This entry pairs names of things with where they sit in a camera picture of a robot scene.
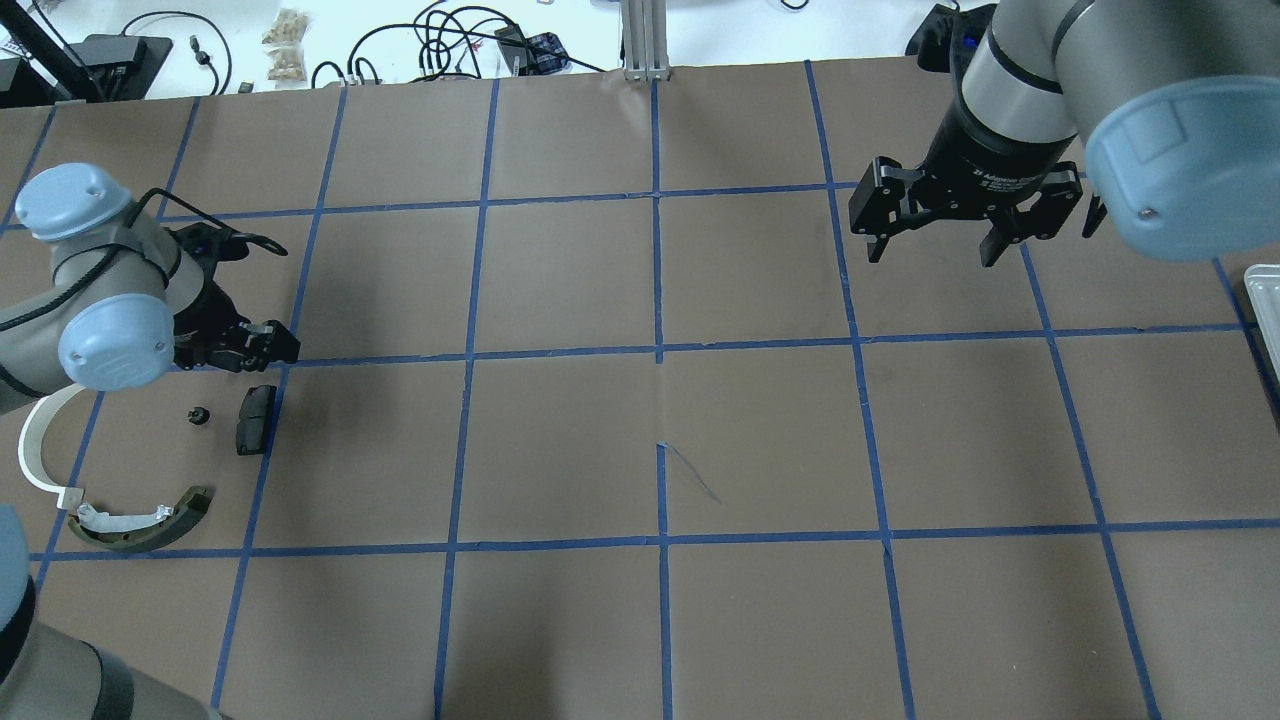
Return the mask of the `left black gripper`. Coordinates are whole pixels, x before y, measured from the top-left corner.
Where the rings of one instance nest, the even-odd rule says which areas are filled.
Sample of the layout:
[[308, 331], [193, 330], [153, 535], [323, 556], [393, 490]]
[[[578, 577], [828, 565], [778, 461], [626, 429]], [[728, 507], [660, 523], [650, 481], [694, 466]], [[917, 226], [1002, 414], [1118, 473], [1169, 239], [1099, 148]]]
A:
[[265, 372], [274, 363], [294, 364], [298, 357], [300, 341], [285, 325], [252, 323], [214, 281], [174, 316], [173, 363], [182, 370]]

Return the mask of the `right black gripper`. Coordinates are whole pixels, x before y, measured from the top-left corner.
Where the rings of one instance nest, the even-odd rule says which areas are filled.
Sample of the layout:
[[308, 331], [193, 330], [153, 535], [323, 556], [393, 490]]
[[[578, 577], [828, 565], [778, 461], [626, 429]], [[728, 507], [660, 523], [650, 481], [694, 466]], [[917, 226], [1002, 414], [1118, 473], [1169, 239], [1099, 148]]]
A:
[[870, 161], [847, 204], [850, 229], [867, 237], [867, 260], [876, 264], [896, 234], [934, 222], [989, 222], [980, 265], [992, 268], [1023, 240], [1055, 237], [1083, 200], [1076, 164], [1062, 159], [1069, 143], [1005, 137], [955, 100], [916, 165]]

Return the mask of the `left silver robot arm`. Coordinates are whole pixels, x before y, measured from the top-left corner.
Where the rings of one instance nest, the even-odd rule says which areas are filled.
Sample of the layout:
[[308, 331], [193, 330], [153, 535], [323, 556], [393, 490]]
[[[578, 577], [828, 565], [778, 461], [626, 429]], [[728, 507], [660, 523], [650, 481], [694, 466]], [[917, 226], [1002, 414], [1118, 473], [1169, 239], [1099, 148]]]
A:
[[[207, 213], [179, 229], [146, 208], [169, 199], [132, 193], [100, 167], [65, 163], [15, 196], [15, 217], [51, 254], [51, 287], [3, 313], [3, 411], [26, 410], [17, 460], [23, 477], [54, 496], [70, 529], [116, 553], [161, 550], [209, 512], [212, 491], [192, 486], [172, 506], [111, 514], [60, 486], [44, 465], [44, 438], [60, 410], [86, 391], [114, 393], [178, 368], [264, 372], [293, 364], [300, 341], [280, 322], [242, 315], [215, 274], [252, 247], [278, 256], [274, 240]], [[87, 641], [38, 618], [29, 543], [3, 506], [3, 716], [5, 719], [218, 719], [220, 712]]]

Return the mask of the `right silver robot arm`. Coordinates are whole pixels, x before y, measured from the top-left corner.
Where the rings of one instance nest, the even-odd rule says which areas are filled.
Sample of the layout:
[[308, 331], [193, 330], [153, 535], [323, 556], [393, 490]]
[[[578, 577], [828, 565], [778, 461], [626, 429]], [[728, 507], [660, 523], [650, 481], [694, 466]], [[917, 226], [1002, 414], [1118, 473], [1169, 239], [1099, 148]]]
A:
[[877, 263], [934, 222], [988, 222], [980, 264], [1055, 237], [1092, 187], [1084, 236], [1190, 263], [1277, 241], [1275, 1], [938, 5], [908, 51], [954, 100], [925, 158], [877, 158], [847, 209]]

